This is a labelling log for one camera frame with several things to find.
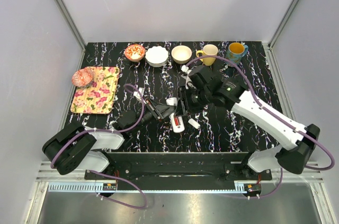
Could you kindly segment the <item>white remote control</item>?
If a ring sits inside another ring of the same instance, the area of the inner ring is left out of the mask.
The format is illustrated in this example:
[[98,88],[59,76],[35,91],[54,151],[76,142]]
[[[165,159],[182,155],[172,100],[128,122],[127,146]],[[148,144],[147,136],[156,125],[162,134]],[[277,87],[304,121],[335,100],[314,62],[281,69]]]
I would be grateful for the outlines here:
[[[178,103],[178,101],[177,101],[176,97],[170,97],[166,100],[167,105],[177,107],[177,103]],[[171,122],[172,129],[173,129],[174,133],[181,133],[185,130],[182,117],[178,117],[173,112],[173,113],[170,114],[169,118],[170,118],[170,122]]]

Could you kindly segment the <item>red orange battery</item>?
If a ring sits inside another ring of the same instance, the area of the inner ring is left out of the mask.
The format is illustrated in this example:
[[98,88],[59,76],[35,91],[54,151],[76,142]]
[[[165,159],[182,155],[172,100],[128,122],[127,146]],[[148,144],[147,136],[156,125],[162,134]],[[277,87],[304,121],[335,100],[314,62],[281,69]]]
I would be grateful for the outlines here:
[[176,126],[179,126],[179,125],[180,125],[179,119],[178,119],[177,117],[174,118],[174,121],[175,121],[175,125],[176,125]]

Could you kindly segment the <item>white battery cover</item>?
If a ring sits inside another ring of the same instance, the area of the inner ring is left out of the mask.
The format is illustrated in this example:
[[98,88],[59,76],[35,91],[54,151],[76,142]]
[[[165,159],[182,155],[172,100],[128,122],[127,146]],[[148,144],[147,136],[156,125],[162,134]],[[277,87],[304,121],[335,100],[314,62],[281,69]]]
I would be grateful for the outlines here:
[[199,124],[197,121],[195,121],[194,119],[192,119],[192,118],[190,118],[190,119],[188,120],[188,123],[189,123],[192,127],[194,127],[195,129],[199,129],[199,128],[200,128],[200,124]]

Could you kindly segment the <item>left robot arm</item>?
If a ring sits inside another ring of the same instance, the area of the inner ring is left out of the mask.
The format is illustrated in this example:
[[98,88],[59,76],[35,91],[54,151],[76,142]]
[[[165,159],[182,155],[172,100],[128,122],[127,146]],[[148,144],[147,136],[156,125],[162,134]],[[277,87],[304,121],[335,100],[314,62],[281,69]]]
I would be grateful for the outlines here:
[[117,120],[117,128],[112,130],[85,127],[79,122],[66,125],[43,146],[42,152],[51,161],[51,168],[60,175],[66,175],[75,169],[95,169],[103,179],[114,175],[115,167],[108,158],[97,153],[99,149],[119,149],[124,143],[124,133],[129,133],[154,120],[172,118],[178,100],[168,98],[166,103],[156,103],[151,99],[141,101],[141,112],[125,111]]

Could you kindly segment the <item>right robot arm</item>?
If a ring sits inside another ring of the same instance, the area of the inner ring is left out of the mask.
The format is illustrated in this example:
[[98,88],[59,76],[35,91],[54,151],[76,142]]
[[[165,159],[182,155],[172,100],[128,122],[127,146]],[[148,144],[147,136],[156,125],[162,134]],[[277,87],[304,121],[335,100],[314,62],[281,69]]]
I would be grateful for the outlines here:
[[179,89],[179,114],[199,113],[206,105],[213,104],[245,117],[279,143],[247,155],[240,170],[244,178],[252,180],[266,169],[279,167],[293,174],[303,172],[315,149],[307,136],[317,139],[318,126],[305,126],[289,119],[252,94],[243,82],[232,77],[224,79],[204,65],[192,70],[183,65],[181,70],[187,78],[186,85]]

